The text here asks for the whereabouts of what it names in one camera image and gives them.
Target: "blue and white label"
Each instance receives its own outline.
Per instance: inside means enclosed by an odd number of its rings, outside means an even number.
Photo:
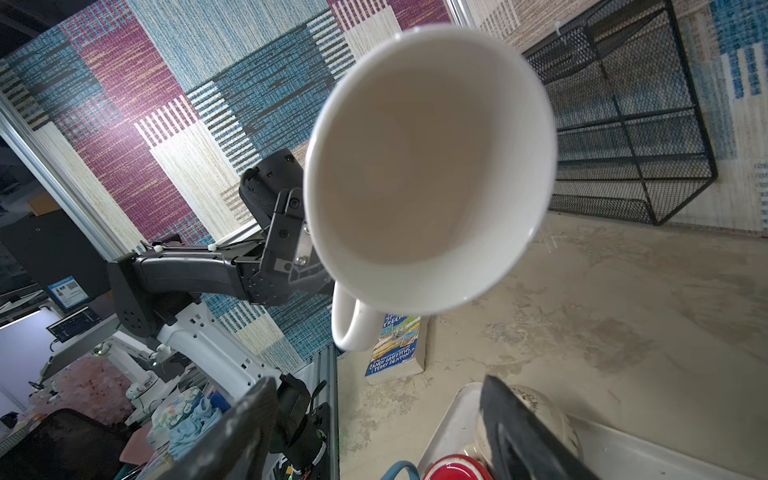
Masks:
[[[72,276],[48,285],[48,289],[65,309],[70,309],[78,303],[88,300],[88,294]]]

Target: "mug handle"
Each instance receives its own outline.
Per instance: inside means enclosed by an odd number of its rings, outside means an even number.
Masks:
[[[339,282],[333,287],[331,332],[333,342],[347,352],[364,352],[379,340],[385,313],[350,295]]]

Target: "metal mesh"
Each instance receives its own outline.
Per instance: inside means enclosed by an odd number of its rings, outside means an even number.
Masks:
[[[525,57],[558,128],[551,210],[659,225],[717,178],[670,0],[603,0]]]

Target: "wire mesh basket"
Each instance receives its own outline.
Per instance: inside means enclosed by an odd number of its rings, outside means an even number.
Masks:
[[[603,0],[524,56],[558,128],[551,210],[661,225],[717,178],[670,0]]]

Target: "red cup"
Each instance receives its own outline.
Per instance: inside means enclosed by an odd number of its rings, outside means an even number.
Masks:
[[[493,480],[488,470],[466,455],[448,455],[427,470],[424,480]]]

